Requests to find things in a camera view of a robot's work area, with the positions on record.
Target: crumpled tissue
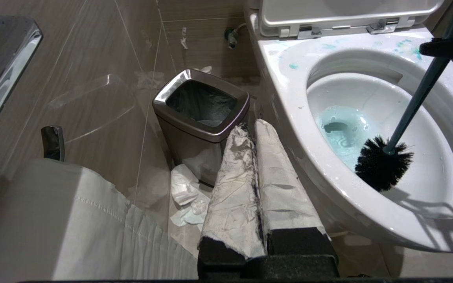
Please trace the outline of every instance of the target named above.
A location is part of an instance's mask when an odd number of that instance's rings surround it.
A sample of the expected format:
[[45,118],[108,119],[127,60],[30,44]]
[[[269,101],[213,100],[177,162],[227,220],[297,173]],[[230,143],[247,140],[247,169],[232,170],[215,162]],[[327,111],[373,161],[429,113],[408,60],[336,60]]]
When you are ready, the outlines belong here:
[[198,190],[197,177],[184,165],[178,165],[171,171],[171,195],[181,208],[171,216],[171,221],[178,227],[186,224],[197,225],[202,231],[210,199]]

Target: tile wall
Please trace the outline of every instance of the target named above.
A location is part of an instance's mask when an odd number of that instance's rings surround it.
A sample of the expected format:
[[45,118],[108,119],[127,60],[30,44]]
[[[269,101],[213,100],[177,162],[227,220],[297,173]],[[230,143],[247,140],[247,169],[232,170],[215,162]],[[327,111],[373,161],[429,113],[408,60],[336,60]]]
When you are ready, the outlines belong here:
[[0,194],[31,159],[41,127],[64,130],[65,161],[113,182],[167,229],[169,150],[151,98],[175,74],[154,0],[0,0],[44,34],[0,113]]
[[[259,76],[246,28],[234,50],[224,33],[245,23],[245,0],[158,0],[176,70],[212,66],[219,77]],[[181,44],[186,38],[187,50]]]

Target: floor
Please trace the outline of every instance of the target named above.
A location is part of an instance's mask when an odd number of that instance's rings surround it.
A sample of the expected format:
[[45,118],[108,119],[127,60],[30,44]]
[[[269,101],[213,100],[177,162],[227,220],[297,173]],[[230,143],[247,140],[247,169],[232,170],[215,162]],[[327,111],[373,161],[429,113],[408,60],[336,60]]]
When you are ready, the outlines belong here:
[[[228,78],[227,81],[248,91],[253,100],[259,95],[258,77]],[[250,111],[250,123],[254,113]],[[212,188],[199,188],[210,197]],[[169,199],[169,216],[178,211],[178,205]],[[195,257],[198,256],[200,231],[196,226],[177,227],[169,221],[169,235]],[[352,233],[332,238],[338,254],[341,277],[368,274],[374,277],[453,277],[453,254],[421,252],[412,249],[379,244]]]

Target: trash can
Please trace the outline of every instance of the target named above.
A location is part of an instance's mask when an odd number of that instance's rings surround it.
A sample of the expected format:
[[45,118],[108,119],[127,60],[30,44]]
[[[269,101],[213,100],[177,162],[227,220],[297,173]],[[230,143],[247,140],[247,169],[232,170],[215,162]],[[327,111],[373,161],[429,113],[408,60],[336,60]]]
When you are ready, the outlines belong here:
[[249,94],[219,77],[184,70],[153,100],[176,165],[214,186],[230,131],[247,121]]

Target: toilet seat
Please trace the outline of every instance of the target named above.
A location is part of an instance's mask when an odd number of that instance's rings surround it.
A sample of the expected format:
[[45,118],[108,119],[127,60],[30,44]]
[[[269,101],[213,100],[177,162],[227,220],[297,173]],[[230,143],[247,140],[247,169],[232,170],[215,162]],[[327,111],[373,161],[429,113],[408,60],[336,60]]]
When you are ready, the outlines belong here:
[[[320,134],[318,126],[309,122],[313,120],[307,98],[309,77],[323,59],[340,54],[345,59],[353,59],[347,56],[371,52],[379,57],[401,59],[390,62],[393,66],[389,68],[421,75],[432,58],[415,51],[421,43],[431,40],[430,32],[420,27],[389,34],[281,40],[261,35],[256,11],[251,10],[248,17],[262,78],[266,87],[273,88],[273,92],[267,90],[268,98],[259,114],[285,139],[283,143],[288,155],[293,157],[293,165],[309,176],[314,188],[306,189],[314,204],[327,201],[327,208],[316,207],[325,225],[326,222],[338,222],[341,228],[379,241],[421,250],[453,252],[453,218],[425,217],[383,197],[342,163]],[[408,88],[417,86],[414,81],[405,83]],[[435,88],[453,94],[453,63],[446,68]],[[453,95],[433,99],[441,101],[442,109],[445,105],[453,107]]]

